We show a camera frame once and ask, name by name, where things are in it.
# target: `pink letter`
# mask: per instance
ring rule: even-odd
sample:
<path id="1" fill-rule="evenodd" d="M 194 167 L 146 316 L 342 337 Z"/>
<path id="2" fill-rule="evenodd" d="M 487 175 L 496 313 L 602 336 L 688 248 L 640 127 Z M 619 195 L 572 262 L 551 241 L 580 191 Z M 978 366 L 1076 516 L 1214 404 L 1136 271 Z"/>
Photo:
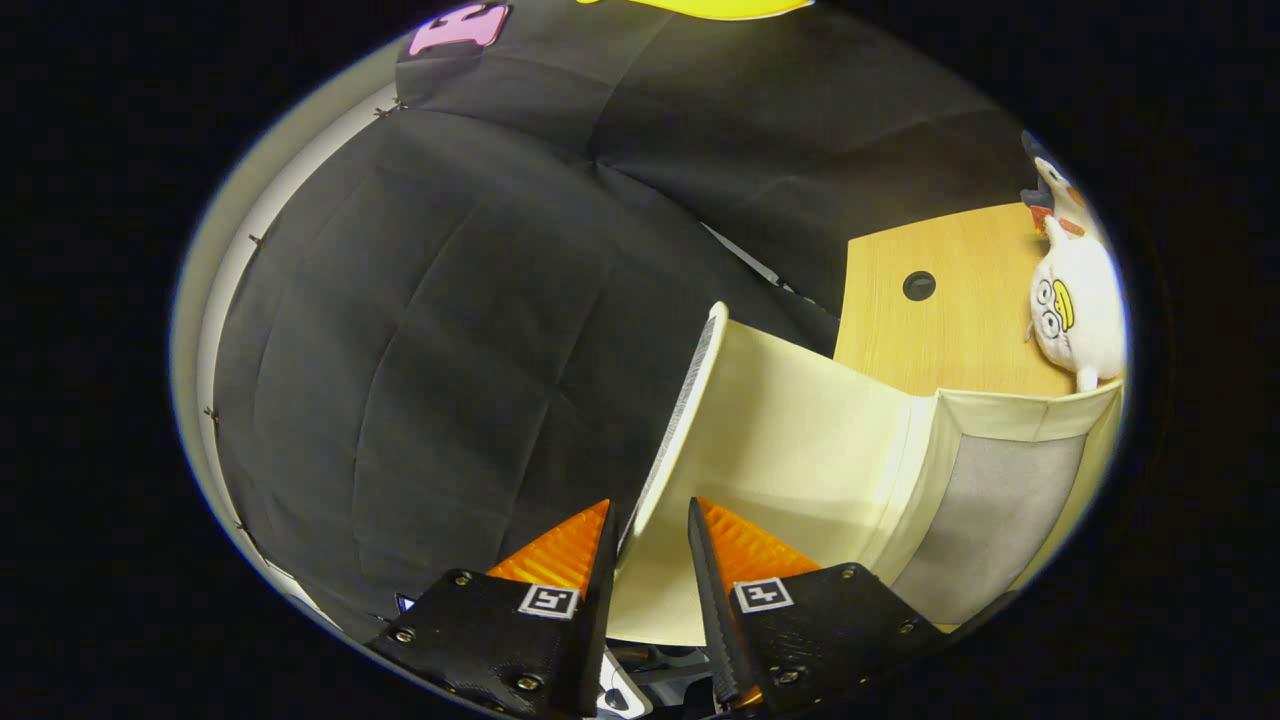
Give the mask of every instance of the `pink letter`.
<path id="1" fill-rule="evenodd" d="M 498 40 L 498 28 L 502 27 L 502 20 L 507 17 L 507 6 L 495 5 L 488 13 L 474 14 L 481 9 L 484 5 L 462 8 L 417 28 L 417 35 L 413 36 L 413 42 L 408 46 L 408 54 L 417 55 L 426 47 L 463 40 L 471 40 L 480 47 L 492 45 L 494 40 Z"/>

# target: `gray fabric panel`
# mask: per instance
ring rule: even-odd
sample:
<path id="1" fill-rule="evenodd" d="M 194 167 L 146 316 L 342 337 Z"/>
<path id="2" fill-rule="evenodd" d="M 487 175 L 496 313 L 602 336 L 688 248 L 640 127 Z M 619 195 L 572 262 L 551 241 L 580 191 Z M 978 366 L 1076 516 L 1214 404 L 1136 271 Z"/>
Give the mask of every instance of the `gray fabric panel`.
<path id="1" fill-rule="evenodd" d="M 933 623 L 964 623 L 1027 568 L 1071 492 L 1087 436 L 965 436 L 929 532 L 893 592 Z"/>

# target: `black cloth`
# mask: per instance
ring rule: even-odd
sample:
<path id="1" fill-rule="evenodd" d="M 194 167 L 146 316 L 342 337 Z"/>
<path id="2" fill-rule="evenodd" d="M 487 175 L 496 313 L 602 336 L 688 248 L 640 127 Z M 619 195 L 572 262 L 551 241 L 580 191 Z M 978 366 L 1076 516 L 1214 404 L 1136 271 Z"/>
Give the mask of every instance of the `black cloth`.
<path id="1" fill-rule="evenodd" d="M 265 557 L 358 642 L 600 498 L 630 515 L 716 301 L 831 354 L 850 237 L 1029 187 L 1016 124 L 820 6 L 716 23 L 512 3 L 402 53 L 406 109 L 284 205 L 219 346 L 218 451 Z"/>

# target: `stuffed toy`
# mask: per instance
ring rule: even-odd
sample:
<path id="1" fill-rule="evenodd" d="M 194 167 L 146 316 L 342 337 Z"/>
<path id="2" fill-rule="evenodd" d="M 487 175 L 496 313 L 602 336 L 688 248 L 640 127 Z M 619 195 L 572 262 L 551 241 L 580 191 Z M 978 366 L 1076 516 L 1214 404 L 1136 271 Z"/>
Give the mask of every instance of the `stuffed toy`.
<path id="1" fill-rule="evenodd" d="M 1088 392 L 1100 378 L 1124 373 L 1128 328 L 1119 275 L 1084 196 L 1034 138 L 1024 133 L 1023 145 L 1039 173 L 1039 187 L 1023 191 L 1023 202 L 1050 242 L 1032 274 L 1024 341 L 1034 334 L 1051 363 L 1075 373 L 1076 392 Z"/>

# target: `wooden table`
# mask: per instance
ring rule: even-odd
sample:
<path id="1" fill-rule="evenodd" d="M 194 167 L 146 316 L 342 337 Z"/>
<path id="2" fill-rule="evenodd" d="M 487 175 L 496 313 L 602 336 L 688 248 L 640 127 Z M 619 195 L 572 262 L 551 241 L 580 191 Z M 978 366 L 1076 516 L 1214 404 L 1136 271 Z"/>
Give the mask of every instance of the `wooden table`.
<path id="1" fill-rule="evenodd" d="M 1032 272 L 1048 252 L 1021 202 L 956 213 L 849 242 L 835 360 L 929 396 L 942 387 L 1059 397 L 1074 374 L 1023 342 Z M 925 300 L 904 281 L 934 278 Z"/>

